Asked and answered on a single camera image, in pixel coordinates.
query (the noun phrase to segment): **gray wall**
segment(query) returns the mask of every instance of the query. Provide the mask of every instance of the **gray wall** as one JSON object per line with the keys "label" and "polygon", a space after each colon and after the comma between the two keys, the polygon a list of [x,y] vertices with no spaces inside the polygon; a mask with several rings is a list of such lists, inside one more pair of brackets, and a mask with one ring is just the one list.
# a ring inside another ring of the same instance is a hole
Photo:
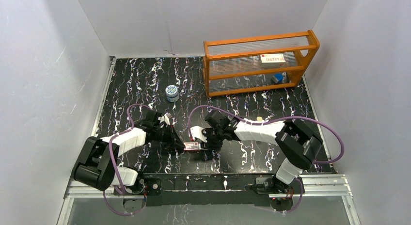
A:
{"label": "gray wall", "polygon": [[1,224],[56,224],[109,68],[77,0],[0,0]]}
{"label": "gray wall", "polygon": [[312,29],[327,0],[79,0],[109,55],[204,55],[203,41]]}
{"label": "gray wall", "polygon": [[345,141],[336,165],[364,225],[411,220],[410,14],[411,0],[328,0],[314,26],[308,87],[318,118]]}

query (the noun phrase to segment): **jar lid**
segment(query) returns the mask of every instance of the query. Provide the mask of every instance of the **jar lid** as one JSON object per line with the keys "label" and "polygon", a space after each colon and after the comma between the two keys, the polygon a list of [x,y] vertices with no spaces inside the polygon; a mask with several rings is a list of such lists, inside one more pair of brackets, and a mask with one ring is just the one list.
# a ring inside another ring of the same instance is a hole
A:
{"label": "jar lid", "polygon": [[166,88],[166,95],[174,97],[178,94],[178,88],[175,85],[168,85]]}

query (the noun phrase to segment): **white box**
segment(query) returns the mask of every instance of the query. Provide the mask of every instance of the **white box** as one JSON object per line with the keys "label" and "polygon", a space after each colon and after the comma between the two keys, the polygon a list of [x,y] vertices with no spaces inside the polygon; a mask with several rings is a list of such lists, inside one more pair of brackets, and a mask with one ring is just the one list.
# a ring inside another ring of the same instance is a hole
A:
{"label": "white box", "polygon": [[283,54],[261,54],[260,55],[260,65],[261,66],[271,66],[271,67],[281,67],[285,64],[285,59]]}

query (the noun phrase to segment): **black marble surface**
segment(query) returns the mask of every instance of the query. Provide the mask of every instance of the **black marble surface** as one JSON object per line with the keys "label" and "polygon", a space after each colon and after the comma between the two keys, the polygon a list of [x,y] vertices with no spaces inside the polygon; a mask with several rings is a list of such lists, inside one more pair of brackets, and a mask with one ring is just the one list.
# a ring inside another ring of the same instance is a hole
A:
{"label": "black marble surface", "polygon": [[[203,84],[202,58],[117,59],[96,135],[105,137],[129,127],[126,109],[143,103],[161,113],[169,112],[181,140],[190,142],[188,115],[198,105],[213,105],[256,120],[290,115],[314,118],[303,82],[295,88],[207,98]],[[180,100],[170,103],[165,88],[179,87]],[[210,110],[198,110],[192,126],[209,127],[204,117]],[[142,117],[140,108],[131,110],[134,120]],[[318,132],[317,126],[307,123]],[[119,157],[120,166],[133,166],[144,173],[274,173],[284,160],[274,144],[252,141],[224,141],[221,151],[182,152],[162,150],[158,144],[137,147]],[[317,160],[326,160],[321,150]],[[331,172],[329,165],[315,165],[308,172]]]}

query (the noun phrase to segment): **wooden rack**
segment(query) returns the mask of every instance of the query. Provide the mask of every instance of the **wooden rack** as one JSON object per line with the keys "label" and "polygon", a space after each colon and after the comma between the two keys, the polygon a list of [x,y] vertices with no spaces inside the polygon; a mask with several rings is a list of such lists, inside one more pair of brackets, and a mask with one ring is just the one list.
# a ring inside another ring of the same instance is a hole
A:
{"label": "wooden rack", "polygon": [[[316,54],[320,42],[312,30],[221,41],[204,41],[203,77],[207,96],[295,87]],[[261,54],[282,53],[286,63],[266,67]],[[274,73],[287,74],[287,81],[271,82]]]}

